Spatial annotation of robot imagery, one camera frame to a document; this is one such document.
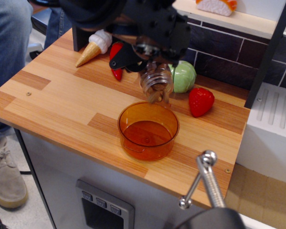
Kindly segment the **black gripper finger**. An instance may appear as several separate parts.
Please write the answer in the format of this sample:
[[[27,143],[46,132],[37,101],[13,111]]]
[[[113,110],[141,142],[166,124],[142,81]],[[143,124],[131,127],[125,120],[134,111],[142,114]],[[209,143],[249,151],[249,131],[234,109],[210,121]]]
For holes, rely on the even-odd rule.
[[[169,56],[167,57],[167,63],[171,64],[173,67],[176,67],[179,64],[180,60],[182,59],[183,56],[174,56],[174,57]]]

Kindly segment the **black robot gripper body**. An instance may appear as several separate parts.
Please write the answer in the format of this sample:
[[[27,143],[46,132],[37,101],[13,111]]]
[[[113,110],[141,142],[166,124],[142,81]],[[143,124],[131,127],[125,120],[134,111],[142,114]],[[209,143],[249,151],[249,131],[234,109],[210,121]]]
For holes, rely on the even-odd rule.
[[[169,56],[185,56],[191,29],[187,16],[171,0],[128,0],[109,33],[124,42],[110,60],[112,69],[141,71],[148,62],[167,63]]]

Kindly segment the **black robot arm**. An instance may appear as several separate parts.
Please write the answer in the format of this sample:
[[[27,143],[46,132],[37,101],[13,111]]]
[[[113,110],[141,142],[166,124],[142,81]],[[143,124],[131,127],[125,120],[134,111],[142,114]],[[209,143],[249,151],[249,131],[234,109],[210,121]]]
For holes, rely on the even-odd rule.
[[[188,18],[172,0],[61,0],[59,5],[78,28],[103,29],[125,43],[110,61],[112,69],[139,72],[148,62],[176,66],[190,42]]]

